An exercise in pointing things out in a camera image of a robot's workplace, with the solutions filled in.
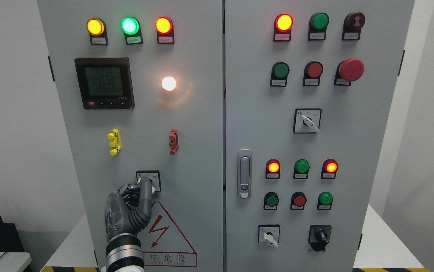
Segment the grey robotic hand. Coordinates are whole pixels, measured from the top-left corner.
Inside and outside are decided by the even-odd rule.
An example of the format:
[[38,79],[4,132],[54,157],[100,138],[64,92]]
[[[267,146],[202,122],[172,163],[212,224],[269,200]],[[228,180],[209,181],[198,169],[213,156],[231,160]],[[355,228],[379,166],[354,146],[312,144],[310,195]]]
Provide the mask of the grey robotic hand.
[[153,187],[147,177],[138,179],[138,184],[123,184],[108,195],[106,202],[107,241],[120,234],[137,235],[151,221]]

